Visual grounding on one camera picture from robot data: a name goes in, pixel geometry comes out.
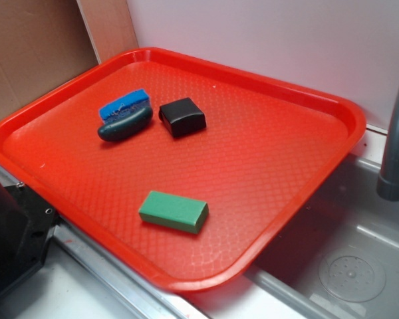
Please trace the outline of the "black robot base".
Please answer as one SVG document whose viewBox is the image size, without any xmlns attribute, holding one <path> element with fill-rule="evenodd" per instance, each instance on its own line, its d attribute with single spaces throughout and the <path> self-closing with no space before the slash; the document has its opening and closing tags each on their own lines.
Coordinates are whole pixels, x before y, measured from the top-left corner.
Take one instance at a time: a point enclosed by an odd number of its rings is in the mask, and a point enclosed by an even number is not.
<svg viewBox="0 0 399 319">
<path fill-rule="evenodd" d="M 0 297 L 43 267 L 56 219 L 29 186 L 0 183 Z"/>
</svg>

